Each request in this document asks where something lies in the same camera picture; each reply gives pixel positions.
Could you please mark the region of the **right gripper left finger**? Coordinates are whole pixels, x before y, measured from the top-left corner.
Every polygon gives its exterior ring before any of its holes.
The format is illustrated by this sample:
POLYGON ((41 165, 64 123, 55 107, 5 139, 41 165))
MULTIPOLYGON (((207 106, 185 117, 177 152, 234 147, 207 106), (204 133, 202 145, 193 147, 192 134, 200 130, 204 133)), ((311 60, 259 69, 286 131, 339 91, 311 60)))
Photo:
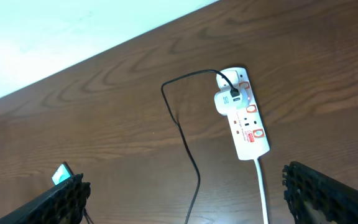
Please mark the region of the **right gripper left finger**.
POLYGON ((57 184, 27 204, 0 218, 0 224, 91 223, 85 207, 91 194, 89 182, 77 174, 57 184))

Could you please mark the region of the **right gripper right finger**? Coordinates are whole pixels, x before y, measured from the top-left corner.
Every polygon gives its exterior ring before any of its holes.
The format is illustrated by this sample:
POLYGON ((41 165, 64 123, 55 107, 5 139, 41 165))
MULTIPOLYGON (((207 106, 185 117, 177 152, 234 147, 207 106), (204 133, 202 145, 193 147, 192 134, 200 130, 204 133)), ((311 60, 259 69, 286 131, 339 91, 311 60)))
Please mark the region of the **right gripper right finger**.
POLYGON ((358 190, 297 161, 282 172, 295 223, 358 223, 358 190))

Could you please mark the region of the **smartphone with teal screen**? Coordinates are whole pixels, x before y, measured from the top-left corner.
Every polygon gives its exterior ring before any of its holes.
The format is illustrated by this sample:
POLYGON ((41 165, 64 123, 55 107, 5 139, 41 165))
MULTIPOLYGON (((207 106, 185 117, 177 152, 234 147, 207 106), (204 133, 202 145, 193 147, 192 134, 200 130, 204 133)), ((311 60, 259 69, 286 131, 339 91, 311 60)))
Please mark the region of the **smartphone with teal screen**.
POLYGON ((70 169, 70 166, 67 162, 63 162, 58 169, 55 171, 55 173, 52 175, 52 182, 55 185, 58 185, 59 183, 63 182, 64 180, 68 179, 69 177, 73 176, 74 173, 70 169))

